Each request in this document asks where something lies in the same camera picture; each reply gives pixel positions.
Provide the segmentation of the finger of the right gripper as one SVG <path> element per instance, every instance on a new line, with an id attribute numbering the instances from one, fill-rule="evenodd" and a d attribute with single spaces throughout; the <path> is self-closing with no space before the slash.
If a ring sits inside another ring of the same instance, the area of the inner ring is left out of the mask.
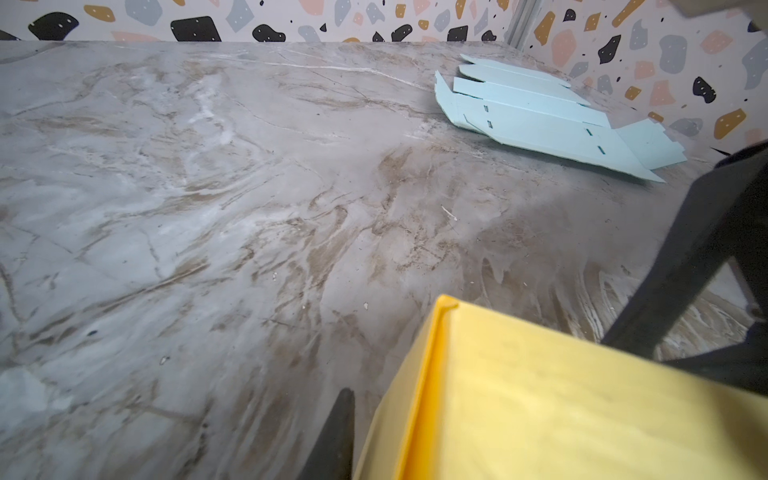
<path id="1" fill-rule="evenodd" d="M 603 345 L 642 358 L 728 260 L 767 310 L 767 144 L 723 160 L 690 187 L 648 275 L 608 329 Z"/>

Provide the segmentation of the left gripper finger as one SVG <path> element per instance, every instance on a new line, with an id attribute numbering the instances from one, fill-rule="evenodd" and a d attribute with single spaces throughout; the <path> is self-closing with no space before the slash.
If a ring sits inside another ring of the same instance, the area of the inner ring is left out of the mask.
<path id="1" fill-rule="evenodd" d="M 350 480 L 353 475 L 355 395 L 343 388 L 336 397 L 298 479 Z"/>

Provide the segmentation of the yellow paper box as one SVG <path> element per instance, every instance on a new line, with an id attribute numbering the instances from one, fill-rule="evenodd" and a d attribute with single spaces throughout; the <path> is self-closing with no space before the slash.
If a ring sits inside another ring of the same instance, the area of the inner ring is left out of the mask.
<path id="1" fill-rule="evenodd" d="M 763 479 L 767 400 L 439 297 L 359 479 Z"/>

